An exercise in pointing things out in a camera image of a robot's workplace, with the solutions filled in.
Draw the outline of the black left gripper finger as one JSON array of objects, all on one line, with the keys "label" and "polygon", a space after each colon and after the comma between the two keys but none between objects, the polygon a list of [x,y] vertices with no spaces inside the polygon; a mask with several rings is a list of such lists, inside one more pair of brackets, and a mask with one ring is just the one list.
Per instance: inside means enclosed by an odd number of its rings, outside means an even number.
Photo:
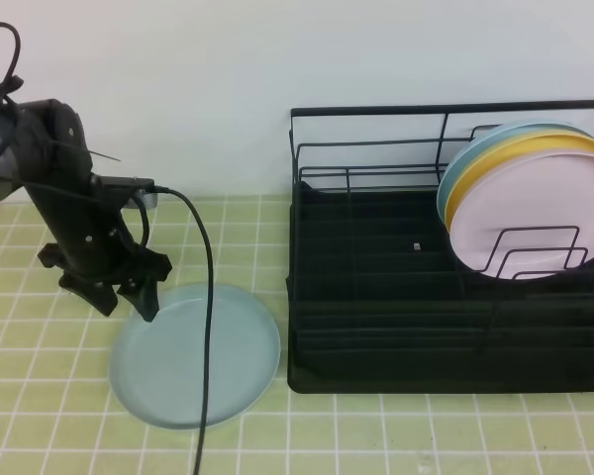
[{"label": "black left gripper finger", "polygon": [[80,297],[98,313],[109,317],[118,305],[118,297],[111,285],[81,280],[69,273],[63,273],[59,286]]},{"label": "black left gripper finger", "polygon": [[117,294],[126,299],[147,323],[151,323],[159,312],[157,282],[150,276],[124,281]]}]

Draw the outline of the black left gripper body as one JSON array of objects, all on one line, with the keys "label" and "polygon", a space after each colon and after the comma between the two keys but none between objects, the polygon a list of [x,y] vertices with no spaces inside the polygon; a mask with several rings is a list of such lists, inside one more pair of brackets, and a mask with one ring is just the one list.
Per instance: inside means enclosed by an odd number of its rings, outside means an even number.
[{"label": "black left gripper body", "polygon": [[122,216],[130,202],[146,211],[143,195],[154,190],[153,180],[94,173],[77,180],[55,172],[25,188],[55,239],[39,259],[62,270],[60,286],[138,287],[167,278],[169,258],[135,241]]}]

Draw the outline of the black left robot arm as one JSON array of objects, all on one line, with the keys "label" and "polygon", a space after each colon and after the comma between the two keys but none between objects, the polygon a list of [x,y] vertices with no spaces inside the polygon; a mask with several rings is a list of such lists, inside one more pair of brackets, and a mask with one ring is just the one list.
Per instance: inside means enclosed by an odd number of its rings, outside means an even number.
[{"label": "black left robot arm", "polygon": [[136,241],[122,216],[134,204],[144,214],[149,178],[93,172],[79,116],[57,100],[0,108],[0,201],[29,194],[54,240],[38,254],[59,268],[59,286],[110,315],[124,297],[147,322],[159,310],[157,285],[169,258]]}]

